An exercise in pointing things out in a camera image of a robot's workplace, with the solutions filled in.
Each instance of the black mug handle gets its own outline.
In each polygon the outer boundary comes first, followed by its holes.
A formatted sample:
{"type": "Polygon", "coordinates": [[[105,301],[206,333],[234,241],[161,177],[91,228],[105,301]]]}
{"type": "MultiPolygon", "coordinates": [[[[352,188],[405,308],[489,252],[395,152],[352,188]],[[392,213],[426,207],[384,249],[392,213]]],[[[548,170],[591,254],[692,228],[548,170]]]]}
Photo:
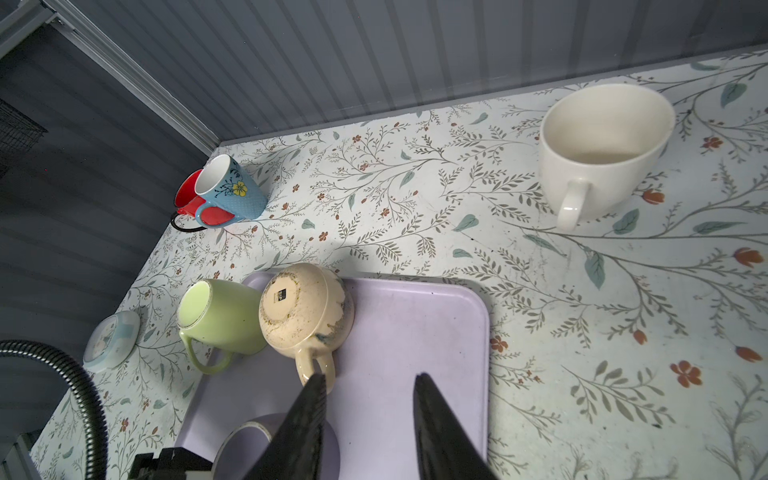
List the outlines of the black mug handle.
{"type": "Polygon", "coordinates": [[[180,214],[178,212],[174,212],[174,214],[170,216],[170,225],[176,230],[179,230],[180,232],[194,233],[194,232],[201,232],[203,230],[208,230],[206,227],[196,227],[196,228],[179,227],[178,225],[176,225],[176,218],[179,216],[180,214]]]}

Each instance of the metal flexible hose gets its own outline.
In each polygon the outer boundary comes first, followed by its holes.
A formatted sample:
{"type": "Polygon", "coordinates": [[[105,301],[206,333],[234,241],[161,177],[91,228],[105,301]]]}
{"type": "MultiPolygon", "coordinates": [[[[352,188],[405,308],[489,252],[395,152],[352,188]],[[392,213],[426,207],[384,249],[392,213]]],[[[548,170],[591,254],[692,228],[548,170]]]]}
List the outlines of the metal flexible hose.
{"type": "Polygon", "coordinates": [[[96,386],[80,363],[61,350],[28,340],[0,340],[0,357],[35,359],[50,366],[67,382],[83,415],[85,480],[107,477],[107,420],[96,386]]]}

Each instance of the gray wall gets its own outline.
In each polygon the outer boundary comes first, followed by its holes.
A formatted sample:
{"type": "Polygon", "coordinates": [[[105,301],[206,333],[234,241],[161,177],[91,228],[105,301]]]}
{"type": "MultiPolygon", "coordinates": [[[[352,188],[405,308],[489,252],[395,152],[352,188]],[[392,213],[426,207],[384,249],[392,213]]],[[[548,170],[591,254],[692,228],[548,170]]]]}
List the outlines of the gray wall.
{"type": "Polygon", "coordinates": [[[73,0],[223,139],[768,41],[766,0],[73,0]]]}
{"type": "MultiPolygon", "coordinates": [[[[0,60],[0,98],[48,133],[0,179],[0,339],[82,358],[206,157],[53,28],[0,60]]],[[[0,458],[65,393],[36,362],[0,359],[0,458]]]]}

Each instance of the yellow flower print on mug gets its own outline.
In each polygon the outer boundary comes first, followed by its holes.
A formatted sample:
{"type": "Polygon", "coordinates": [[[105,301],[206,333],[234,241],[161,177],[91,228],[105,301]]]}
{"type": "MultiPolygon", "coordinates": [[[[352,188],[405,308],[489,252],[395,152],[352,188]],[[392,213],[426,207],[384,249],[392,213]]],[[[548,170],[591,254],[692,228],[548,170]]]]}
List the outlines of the yellow flower print on mug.
{"type": "Polygon", "coordinates": [[[248,187],[245,186],[243,182],[237,182],[236,184],[232,185],[232,193],[235,195],[240,195],[241,197],[245,197],[245,194],[248,192],[248,187]]]}

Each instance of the lavender plastic tray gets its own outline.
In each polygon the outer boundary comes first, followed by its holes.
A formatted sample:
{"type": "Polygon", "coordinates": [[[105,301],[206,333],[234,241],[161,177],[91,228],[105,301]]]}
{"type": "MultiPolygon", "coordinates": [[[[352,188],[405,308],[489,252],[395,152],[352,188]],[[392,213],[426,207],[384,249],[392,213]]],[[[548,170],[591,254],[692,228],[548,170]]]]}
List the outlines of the lavender plastic tray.
{"type": "MultiPolygon", "coordinates": [[[[263,290],[272,273],[243,283],[263,290]]],[[[344,279],[355,299],[352,332],[337,351],[327,419],[339,439],[341,480],[419,478],[413,382],[429,373],[485,459],[488,428],[488,311],[463,286],[344,279]]],[[[218,360],[211,355],[209,363],[218,360]]],[[[285,412],[301,390],[293,359],[269,346],[204,376],[176,441],[213,461],[241,423],[285,412]]]]}

